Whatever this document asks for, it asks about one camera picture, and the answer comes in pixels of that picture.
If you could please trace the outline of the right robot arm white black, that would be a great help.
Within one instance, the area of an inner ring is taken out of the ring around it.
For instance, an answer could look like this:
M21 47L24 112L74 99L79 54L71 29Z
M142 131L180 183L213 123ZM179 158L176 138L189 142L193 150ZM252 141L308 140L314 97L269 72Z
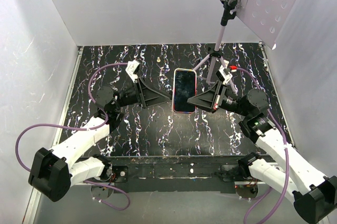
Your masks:
M251 153L238 162L238 173L243 180L256 178L278 191L307 223L319 223L336 209L336 176L326 176L286 141L267 117L269 105L265 92L251 89L243 97L235 97L225 85L216 82L211 89L187 101L207 112L222 108L242 115L239 126L243 134L279 166L275 168Z

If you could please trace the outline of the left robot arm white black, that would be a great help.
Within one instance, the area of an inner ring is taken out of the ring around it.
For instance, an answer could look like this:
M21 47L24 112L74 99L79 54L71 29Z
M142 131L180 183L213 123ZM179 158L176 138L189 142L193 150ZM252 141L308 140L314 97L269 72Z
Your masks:
M171 99L169 93L151 87L143 78L121 91L102 87L96 96L97 112L83 128L51 149L41 148L36 152L28 183L49 200L57 202L79 182L90 178L108 181L112 163L107 158L95 154L85 161L78 161L81 155L119 126L124 117L122 107L138 104L141 108L149 108Z

